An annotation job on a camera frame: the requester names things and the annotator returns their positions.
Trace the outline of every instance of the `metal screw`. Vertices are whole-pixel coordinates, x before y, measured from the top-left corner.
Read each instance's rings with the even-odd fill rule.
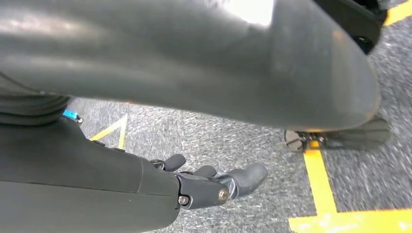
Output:
[[[189,198],[186,196],[179,196],[179,204],[187,205],[189,203]]]
[[[222,188],[219,191],[218,199],[221,203],[227,202],[227,200],[229,199],[229,189],[227,189],[226,187]]]

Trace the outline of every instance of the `yellow floor tape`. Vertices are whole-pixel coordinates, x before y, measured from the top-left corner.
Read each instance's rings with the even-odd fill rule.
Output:
[[[123,149],[124,147],[124,137],[126,135],[126,125],[127,125],[127,114],[122,117],[120,120],[118,120],[116,123],[113,125],[107,127],[106,129],[102,130],[100,133],[94,135],[90,140],[99,140],[102,137],[108,135],[109,133],[113,132],[114,130],[120,128],[120,136],[119,136],[119,149]]]

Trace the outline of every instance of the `black panel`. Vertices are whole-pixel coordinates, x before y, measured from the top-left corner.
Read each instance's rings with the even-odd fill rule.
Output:
[[[141,159],[85,138],[61,117],[44,126],[0,125],[0,180],[137,192]]]

